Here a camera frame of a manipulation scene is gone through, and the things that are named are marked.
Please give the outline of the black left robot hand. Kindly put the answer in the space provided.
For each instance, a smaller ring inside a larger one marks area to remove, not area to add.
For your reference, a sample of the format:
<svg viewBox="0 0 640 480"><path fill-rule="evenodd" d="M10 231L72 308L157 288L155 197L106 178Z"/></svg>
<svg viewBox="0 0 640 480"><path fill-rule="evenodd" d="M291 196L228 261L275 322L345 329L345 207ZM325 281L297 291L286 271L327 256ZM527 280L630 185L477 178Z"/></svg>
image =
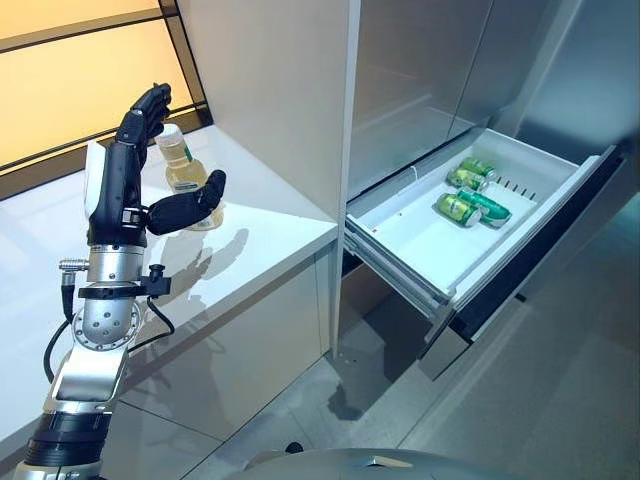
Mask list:
<svg viewBox="0 0 640 480"><path fill-rule="evenodd" d="M88 218L88 245L145 247L148 232L159 236L189 227L222 201L226 173L215 170L193 192L173 194L147 208L142 205L141 171L148 142L162 132L170 102L171 86L155 84L125 113L106 149L97 206Z"/></svg>

